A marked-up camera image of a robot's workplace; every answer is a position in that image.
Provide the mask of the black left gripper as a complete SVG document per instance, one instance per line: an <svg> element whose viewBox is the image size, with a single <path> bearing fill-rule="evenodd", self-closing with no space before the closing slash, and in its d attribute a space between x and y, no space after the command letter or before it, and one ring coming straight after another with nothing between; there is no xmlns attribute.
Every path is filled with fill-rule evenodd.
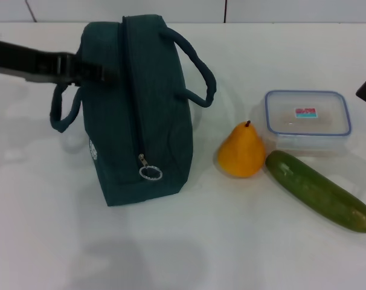
<svg viewBox="0 0 366 290"><path fill-rule="evenodd" d="M52 53L0 41L0 74L28 82L82 82L113 84L119 75L101 65L84 62L70 53Z"/></svg>

